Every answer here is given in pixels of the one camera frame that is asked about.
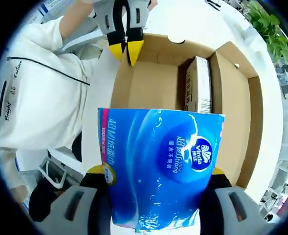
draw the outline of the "green plant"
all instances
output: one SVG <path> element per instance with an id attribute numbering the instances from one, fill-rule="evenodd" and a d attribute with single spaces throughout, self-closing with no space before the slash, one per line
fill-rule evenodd
<path id="1" fill-rule="evenodd" d="M 265 40 L 267 49 L 274 62 L 282 56 L 288 62 L 288 40 L 282 34 L 279 27 L 280 21 L 274 15 L 269 15 L 255 0 L 251 1 L 247 8 L 247 17 L 252 26 Z"/>

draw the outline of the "small white box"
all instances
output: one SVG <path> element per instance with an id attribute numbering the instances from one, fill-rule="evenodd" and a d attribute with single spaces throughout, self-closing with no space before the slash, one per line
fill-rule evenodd
<path id="1" fill-rule="evenodd" d="M 211 84 L 209 62 L 196 56 L 186 72 L 185 110 L 211 113 Z"/>

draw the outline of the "cardboard box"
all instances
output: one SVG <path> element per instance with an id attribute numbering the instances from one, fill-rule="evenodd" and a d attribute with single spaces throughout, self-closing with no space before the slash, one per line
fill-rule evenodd
<path id="1" fill-rule="evenodd" d="M 226 115 L 216 166 L 233 185 L 245 188 L 260 150 L 262 94 L 256 71 L 231 42 L 214 51 L 189 41 L 175 44 L 166 36 L 145 34 L 134 67 L 126 51 L 123 55 L 111 107 L 184 110 L 186 70 L 195 56 L 209 61 L 212 112 Z"/>
<path id="2" fill-rule="evenodd" d="M 209 62 L 196 56 L 186 72 L 185 110 L 211 113 L 211 85 Z"/>

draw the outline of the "person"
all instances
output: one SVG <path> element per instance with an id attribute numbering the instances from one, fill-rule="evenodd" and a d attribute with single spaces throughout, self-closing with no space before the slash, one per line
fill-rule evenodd
<path id="1" fill-rule="evenodd" d="M 91 2 L 76 0 L 62 17 L 28 24 L 10 41 L 6 56 L 13 82 L 0 103 L 0 170 L 17 202 L 26 198 L 28 188 L 15 165 L 16 150 L 71 149 L 81 133 L 87 83 L 97 58 L 80 60 L 73 53 L 55 52 L 92 12 Z M 157 4 L 151 2 L 150 9 Z"/>

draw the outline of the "blue plastic wrap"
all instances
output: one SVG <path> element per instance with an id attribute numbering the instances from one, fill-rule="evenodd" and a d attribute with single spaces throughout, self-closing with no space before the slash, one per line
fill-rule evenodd
<path id="1" fill-rule="evenodd" d="M 191 226 L 214 169 L 223 115 L 99 109 L 99 142 L 114 224 Z"/>

